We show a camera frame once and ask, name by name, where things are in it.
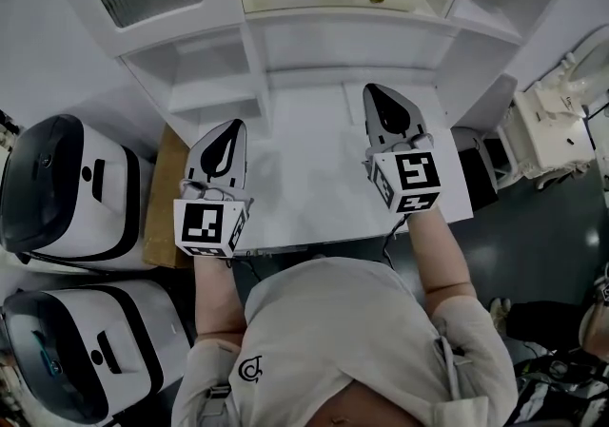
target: black lid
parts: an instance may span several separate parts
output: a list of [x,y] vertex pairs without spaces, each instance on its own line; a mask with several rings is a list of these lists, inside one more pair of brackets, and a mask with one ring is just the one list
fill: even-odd
[[73,422],[104,420],[108,399],[66,306],[45,292],[22,292],[4,310],[13,354],[38,401]]
[[85,132],[73,116],[48,118],[16,141],[0,196],[0,241],[12,253],[57,241],[74,215]]

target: wall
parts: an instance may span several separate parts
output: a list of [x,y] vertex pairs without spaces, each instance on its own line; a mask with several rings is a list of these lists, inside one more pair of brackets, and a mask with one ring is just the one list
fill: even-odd
[[31,126],[69,112],[152,157],[164,122],[66,0],[0,0],[0,108]]
[[518,79],[520,89],[529,87],[583,38],[606,24],[609,0],[558,0],[507,72]]

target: shoe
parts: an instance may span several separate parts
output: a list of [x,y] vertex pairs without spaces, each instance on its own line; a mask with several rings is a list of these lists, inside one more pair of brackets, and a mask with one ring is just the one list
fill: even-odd
[[496,298],[491,300],[489,312],[495,329],[501,336],[506,336],[507,330],[507,315],[512,308],[512,301],[509,299]]

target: white table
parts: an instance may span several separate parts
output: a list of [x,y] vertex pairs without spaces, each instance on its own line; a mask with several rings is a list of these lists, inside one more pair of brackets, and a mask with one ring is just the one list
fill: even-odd
[[[248,142],[246,190],[254,197],[237,251],[357,240],[388,233],[390,214],[362,165],[364,84],[279,89],[273,136]],[[447,221],[472,217],[461,163],[435,89],[397,86],[435,140]]]

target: white t-shirt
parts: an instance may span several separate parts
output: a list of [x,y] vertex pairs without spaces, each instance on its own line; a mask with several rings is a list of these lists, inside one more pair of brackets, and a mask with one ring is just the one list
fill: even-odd
[[[191,350],[173,425],[304,427],[353,380],[423,425],[500,426],[516,406],[511,359],[480,303],[449,299],[430,320],[380,263],[301,263],[252,290],[246,320],[241,350]],[[207,390],[228,382],[224,414],[202,417]]]

